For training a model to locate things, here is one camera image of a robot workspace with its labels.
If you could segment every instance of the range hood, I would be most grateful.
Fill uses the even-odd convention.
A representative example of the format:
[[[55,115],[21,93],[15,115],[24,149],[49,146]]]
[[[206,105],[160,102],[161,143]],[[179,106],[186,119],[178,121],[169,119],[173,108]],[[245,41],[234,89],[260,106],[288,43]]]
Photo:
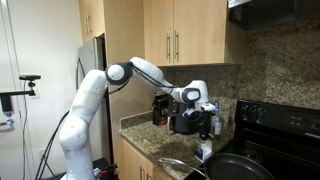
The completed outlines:
[[[229,0],[229,20],[244,30],[320,14],[320,0]]]

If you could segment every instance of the upper cabinet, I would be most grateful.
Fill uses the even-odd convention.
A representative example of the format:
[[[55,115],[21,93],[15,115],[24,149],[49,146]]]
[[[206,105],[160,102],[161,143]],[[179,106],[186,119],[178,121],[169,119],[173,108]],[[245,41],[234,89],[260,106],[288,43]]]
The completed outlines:
[[[103,0],[79,0],[82,42],[105,32]]]
[[[227,0],[144,0],[145,58],[158,66],[233,64],[244,32],[228,22]]]

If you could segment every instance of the refrigerator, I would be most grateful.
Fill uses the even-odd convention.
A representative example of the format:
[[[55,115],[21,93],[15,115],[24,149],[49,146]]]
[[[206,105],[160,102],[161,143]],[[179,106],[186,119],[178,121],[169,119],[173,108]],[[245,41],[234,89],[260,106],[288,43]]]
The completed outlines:
[[[104,34],[91,39],[78,49],[79,59],[76,63],[75,88],[78,89],[85,75],[92,69],[105,70],[106,48]],[[108,90],[93,117],[90,128],[92,158],[106,158],[113,164],[111,118]]]

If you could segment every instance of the stovetop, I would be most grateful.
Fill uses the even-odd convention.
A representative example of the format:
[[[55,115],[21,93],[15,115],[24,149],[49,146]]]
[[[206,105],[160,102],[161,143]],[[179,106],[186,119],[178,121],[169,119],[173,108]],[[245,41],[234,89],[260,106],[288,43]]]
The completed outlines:
[[[320,179],[320,110],[238,100],[235,123],[234,139],[217,153],[245,156],[277,180]]]

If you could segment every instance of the wall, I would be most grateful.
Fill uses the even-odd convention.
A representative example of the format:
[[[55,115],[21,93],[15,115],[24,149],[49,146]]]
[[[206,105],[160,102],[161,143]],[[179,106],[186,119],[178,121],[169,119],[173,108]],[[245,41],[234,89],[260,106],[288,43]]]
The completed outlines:
[[[14,73],[18,71],[16,59],[17,57],[13,43],[8,6],[6,1],[2,0],[0,2],[0,92],[12,92],[21,90],[21,86],[19,86],[19,77]],[[26,144],[26,148],[24,148],[24,152],[26,152],[26,156],[23,156],[23,138],[21,131],[24,120],[23,115],[25,113],[21,111],[22,117],[20,117],[19,102],[23,102],[21,100],[23,100],[21,96],[11,97],[13,111],[10,112],[12,113],[10,119],[14,121],[12,125],[3,125],[2,123],[6,122],[9,117],[7,117],[5,113],[0,113],[0,122],[2,124],[0,126],[0,179],[21,179],[23,177],[30,178],[29,172],[34,167],[32,158],[23,158],[29,157],[30,155],[32,155],[32,153],[29,148],[30,139],[27,138],[29,137],[29,133],[28,131],[25,131],[24,134],[26,138],[24,138],[24,142]],[[17,174],[16,169],[20,169],[21,173]]]
[[[237,99],[320,109],[319,57],[320,17],[310,17],[246,32],[241,65],[162,69],[181,86],[205,80],[211,102],[220,102],[225,123],[232,125]]]
[[[28,137],[31,140],[28,148],[32,150],[29,158],[34,158],[32,166],[36,169],[40,159],[38,150],[46,147],[76,93],[74,67],[77,49],[82,45],[79,5],[78,1],[16,0],[9,1],[9,9],[19,64],[19,72],[14,73],[41,75],[41,80],[36,81],[40,98],[26,98]],[[57,140],[58,137],[52,145],[49,165],[53,172],[62,172],[65,171],[65,162]],[[17,148],[22,154],[20,145]],[[22,158],[16,154],[11,161],[21,164]],[[22,179],[22,170],[14,166],[12,169],[19,178],[8,179]],[[35,172],[31,172],[31,179],[34,177]]]

